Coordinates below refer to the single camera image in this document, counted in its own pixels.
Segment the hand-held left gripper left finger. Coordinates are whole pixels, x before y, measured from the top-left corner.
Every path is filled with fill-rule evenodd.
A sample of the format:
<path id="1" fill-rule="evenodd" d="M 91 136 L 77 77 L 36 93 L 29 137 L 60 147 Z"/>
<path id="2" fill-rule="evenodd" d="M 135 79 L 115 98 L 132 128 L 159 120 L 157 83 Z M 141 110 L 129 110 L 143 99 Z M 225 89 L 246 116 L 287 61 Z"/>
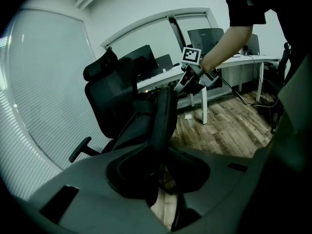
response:
<path id="1" fill-rule="evenodd" d="M 31 196 L 26 214 L 49 234 L 167 234 L 144 200 L 122 197 L 106 180 L 109 162 L 133 150 L 74 163 Z"/>

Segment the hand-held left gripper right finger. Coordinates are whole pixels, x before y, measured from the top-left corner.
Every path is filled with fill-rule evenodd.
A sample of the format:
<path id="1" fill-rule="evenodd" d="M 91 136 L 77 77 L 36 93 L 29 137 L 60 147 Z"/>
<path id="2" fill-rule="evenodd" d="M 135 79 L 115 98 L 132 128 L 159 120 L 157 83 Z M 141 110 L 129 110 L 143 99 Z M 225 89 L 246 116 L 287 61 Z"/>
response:
<path id="1" fill-rule="evenodd" d="M 170 174 L 177 192 L 171 230 L 185 234 L 232 234 L 235 224 L 231 215 L 218 210 L 243 178 L 251 161 L 171 147 Z"/>

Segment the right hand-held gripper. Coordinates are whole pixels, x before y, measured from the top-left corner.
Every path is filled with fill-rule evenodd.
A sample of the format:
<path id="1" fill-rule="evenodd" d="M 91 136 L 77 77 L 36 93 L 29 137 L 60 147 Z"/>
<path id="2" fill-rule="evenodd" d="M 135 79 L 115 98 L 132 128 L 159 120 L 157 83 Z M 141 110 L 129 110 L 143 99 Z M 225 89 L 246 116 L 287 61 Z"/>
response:
<path id="1" fill-rule="evenodd" d="M 176 93 L 180 93 L 184 89 L 185 93 L 195 95 L 203 89 L 203 85 L 211 87 L 219 79 L 219 76 L 213 78 L 203 70 L 199 64 L 200 57 L 200 49 L 183 48 L 181 70 L 184 74 L 174 88 Z"/>

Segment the black backpack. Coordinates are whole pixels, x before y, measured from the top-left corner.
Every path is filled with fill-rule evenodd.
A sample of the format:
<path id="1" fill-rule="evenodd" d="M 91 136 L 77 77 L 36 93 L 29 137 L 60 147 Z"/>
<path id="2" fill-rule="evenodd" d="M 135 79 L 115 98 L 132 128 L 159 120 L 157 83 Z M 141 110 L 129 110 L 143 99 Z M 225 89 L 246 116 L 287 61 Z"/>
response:
<path id="1" fill-rule="evenodd" d="M 176 128 L 176 92 L 165 87 L 153 94 L 151 100 L 136 101 L 134 106 L 135 113 L 121 131 L 113 150 L 147 143 L 153 155 L 160 155 Z"/>

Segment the person's right forearm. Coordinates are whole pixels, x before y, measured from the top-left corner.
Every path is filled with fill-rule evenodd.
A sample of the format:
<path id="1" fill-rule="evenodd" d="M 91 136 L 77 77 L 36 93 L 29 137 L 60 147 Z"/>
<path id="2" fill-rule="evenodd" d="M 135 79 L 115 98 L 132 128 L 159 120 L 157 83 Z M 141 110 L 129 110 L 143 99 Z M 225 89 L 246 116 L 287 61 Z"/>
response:
<path id="1" fill-rule="evenodd" d="M 253 26 L 229 27 L 215 47 L 200 61 L 202 69 L 209 73 L 233 57 L 248 42 Z"/>

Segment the white curved desk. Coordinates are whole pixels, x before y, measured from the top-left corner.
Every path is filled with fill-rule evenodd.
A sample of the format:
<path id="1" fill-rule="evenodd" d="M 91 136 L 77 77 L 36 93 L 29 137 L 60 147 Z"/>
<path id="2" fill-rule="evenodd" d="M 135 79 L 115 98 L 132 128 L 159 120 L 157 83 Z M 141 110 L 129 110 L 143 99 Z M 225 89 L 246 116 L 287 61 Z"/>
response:
<path id="1" fill-rule="evenodd" d="M 238 81 L 238 90 L 241 91 L 242 89 L 242 74 L 243 74 L 243 65 L 247 64 L 259 64 L 259 80 L 258 80 L 258 90 L 256 94 L 256 102 L 259 102 L 261 92 L 262 92 L 262 84 L 263 84 L 263 74 L 264 74 L 264 63 L 265 62 L 274 62 L 274 61 L 280 61 L 280 58 L 270 57 L 267 55 L 235 55 L 234 57 L 228 59 L 221 65 L 217 67 L 217 69 L 223 69 L 223 68 L 230 68 L 230 67 L 239 67 L 239 81 Z M 183 71 L 181 70 L 181 66 L 177 66 L 174 69 L 171 69 L 169 71 L 166 71 L 162 74 L 156 75 L 154 77 L 151 77 L 147 80 L 140 81 L 137 84 L 138 92 L 148 92 L 158 86 L 168 84 L 169 82 L 175 81 L 177 79 L 180 79 L 183 76 Z M 201 95 L 201 106 L 202 106 L 202 123 L 207 123 L 207 91 L 205 89 L 202 89 L 200 91 Z"/>

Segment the dark grey desk panel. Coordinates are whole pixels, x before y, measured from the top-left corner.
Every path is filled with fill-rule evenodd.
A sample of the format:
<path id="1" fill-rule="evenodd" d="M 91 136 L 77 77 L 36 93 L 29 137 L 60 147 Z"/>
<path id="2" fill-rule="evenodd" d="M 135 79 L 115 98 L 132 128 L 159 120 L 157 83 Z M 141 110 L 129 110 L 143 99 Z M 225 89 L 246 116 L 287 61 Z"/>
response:
<path id="1" fill-rule="evenodd" d="M 170 70 L 173 68 L 173 63 L 169 54 L 156 58 L 156 63 L 161 70 Z"/>

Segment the black computer monitor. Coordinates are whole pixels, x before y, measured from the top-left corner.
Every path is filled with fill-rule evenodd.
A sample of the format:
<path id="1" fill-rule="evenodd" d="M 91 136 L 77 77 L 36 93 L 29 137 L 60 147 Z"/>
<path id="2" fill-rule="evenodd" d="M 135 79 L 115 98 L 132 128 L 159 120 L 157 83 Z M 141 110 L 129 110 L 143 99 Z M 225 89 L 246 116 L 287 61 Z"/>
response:
<path id="1" fill-rule="evenodd" d="M 260 55 L 258 35 L 251 34 L 248 42 L 244 46 L 244 52 L 246 55 Z"/>
<path id="2" fill-rule="evenodd" d="M 224 35 L 221 28 L 204 28 L 189 30 L 188 35 L 195 49 L 201 50 L 201 55 L 204 56 L 210 52 Z"/>
<path id="3" fill-rule="evenodd" d="M 158 73 L 158 65 L 156 59 L 148 44 L 132 51 L 131 53 L 123 56 L 119 60 L 125 58 L 132 59 L 136 69 L 137 82 L 156 76 Z"/>

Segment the white window blind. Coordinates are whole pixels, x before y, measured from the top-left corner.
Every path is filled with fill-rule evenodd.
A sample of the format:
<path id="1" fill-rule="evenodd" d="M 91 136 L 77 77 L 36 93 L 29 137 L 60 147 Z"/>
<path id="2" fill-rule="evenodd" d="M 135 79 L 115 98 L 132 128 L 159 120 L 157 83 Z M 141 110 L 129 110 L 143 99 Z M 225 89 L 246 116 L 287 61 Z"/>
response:
<path id="1" fill-rule="evenodd" d="M 82 21 L 22 9 L 10 29 L 7 71 L 21 120 L 59 168 L 86 137 L 101 151 L 108 142 L 85 95 L 84 68 L 94 61 Z"/>
<path id="2" fill-rule="evenodd" d="M 0 176 L 8 191 L 28 200 L 61 170 L 40 154 L 22 131 L 7 93 L 0 89 Z"/>

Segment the black mesh office chair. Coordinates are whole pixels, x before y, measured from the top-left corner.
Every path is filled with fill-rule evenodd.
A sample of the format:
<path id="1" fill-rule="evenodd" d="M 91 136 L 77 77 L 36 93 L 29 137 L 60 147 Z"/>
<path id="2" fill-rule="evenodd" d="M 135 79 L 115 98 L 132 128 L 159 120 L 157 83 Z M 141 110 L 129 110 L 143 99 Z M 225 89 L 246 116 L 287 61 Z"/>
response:
<path id="1" fill-rule="evenodd" d="M 291 46 L 288 42 L 284 43 L 284 51 L 281 60 L 277 66 L 271 62 L 265 62 L 268 68 L 264 70 L 264 80 L 272 87 L 280 90 L 285 81 L 285 69 L 291 54 Z"/>
<path id="2" fill-rule="evenodd" d="M 118 60 L 112 49 L 85 67 L 85 95 L 102 133 L 110 139 L 102 153 L 136 145 L 137 132 L 130 133 L 135 120 L 136 69 L 131 58 Z"/>

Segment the person's black shirt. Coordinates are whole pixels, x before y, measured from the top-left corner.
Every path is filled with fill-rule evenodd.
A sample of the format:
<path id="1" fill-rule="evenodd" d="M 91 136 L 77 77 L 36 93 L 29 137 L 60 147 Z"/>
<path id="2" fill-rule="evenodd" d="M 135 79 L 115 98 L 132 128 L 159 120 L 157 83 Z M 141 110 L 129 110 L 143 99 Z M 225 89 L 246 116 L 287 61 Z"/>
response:
<path id="1" fill-rule="evenodd" d="M 265 13 L 276 12 L 291 60 L 301 62 L 312 53 L 312 0 L 226 0 L 230 26 L 265 24 Z"/>

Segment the person's grey trousers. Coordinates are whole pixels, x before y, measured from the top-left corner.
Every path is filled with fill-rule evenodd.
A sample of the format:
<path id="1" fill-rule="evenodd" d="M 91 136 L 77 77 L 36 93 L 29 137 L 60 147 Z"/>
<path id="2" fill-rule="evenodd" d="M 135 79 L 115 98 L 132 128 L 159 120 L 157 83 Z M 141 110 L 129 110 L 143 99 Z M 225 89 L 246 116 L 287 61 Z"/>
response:
<path id="1" fill-rule="evenodd" d="M 248 171 L 260 174 L 265 162 L 281 165 L 294 173 L 310 173 L 312 170 L 312 52 L 279 92 L 284 115 L 277 130 L 262 149 L 256 151 Z"/>

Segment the wall window with white frame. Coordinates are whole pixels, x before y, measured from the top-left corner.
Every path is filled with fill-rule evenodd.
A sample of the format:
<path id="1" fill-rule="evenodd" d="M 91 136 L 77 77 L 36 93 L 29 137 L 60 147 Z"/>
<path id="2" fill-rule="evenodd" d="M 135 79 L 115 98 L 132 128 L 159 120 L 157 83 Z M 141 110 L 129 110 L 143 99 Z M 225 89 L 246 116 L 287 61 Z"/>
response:
<path id="1" fill-rule="evenodd" d="M 155 58 L 168 54 L 176 64 L 181 60 L 182 45 L 191 43 L 189 30 L 218 27 L 210 8 L 168 10 L 124 27 L 106 39 L 101 47 L 112 47 L 117 57 L 121 58 L 144 45 L 149 45 Z"/>

